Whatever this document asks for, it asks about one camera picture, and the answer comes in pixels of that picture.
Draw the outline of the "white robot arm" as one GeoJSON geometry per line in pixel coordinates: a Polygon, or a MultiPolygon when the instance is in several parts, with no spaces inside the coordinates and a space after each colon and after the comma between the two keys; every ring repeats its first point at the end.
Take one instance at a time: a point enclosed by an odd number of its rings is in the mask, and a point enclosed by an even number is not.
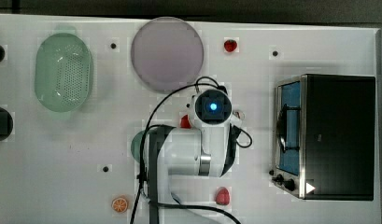
{"type": "Polygon", "coordinates": [[[222,89],[196,93],[189,105],[189,129],[160,125],[147,134],[149,224],[219,224],[210,214],[231,214],[208,205],[184,204],[172,192],[175,175],[222,177],[233,166],[241,120],[222,89]]]}

